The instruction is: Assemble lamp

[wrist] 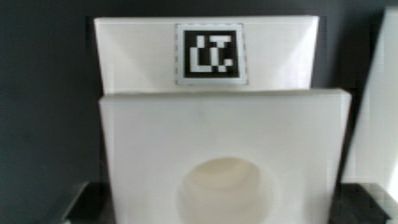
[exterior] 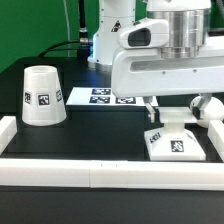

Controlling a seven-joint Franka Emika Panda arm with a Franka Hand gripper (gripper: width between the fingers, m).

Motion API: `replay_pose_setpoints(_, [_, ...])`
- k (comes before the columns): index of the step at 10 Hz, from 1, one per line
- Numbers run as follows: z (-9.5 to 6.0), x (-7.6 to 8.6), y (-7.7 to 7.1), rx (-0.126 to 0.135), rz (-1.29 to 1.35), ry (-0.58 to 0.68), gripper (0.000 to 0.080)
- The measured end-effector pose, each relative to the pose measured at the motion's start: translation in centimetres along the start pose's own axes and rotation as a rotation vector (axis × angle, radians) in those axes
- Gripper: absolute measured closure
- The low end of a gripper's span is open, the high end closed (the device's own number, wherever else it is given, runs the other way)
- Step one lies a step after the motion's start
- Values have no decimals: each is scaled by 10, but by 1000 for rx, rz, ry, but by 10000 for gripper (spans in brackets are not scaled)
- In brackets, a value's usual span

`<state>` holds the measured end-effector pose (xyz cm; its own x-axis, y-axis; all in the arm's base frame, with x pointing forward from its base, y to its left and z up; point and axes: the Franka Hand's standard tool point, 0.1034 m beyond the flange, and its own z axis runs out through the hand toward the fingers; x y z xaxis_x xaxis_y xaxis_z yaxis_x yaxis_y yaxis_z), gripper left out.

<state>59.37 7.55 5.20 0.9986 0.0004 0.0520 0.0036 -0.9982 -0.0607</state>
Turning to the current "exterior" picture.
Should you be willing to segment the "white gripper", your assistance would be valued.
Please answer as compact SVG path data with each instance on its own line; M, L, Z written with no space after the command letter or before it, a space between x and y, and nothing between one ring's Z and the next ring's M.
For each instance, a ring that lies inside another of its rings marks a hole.
M169 23L164 19L145 18L123 27L117 40L112 92L117 97L143 97L153 123L157 115L152 96L201 94L194 115L202 120L212 98L203 93L224 92L224 36L208 37L197 56L181 59L162 57L169 41Z

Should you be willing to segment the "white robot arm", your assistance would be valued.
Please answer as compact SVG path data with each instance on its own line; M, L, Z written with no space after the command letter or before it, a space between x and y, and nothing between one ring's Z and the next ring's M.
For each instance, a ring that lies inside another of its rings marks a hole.
M93 68L111 73L117 97L194 94L192 112L205 125L224 119L224 37L208 35L210 0L146 0L134 19L134 0L100 0Z

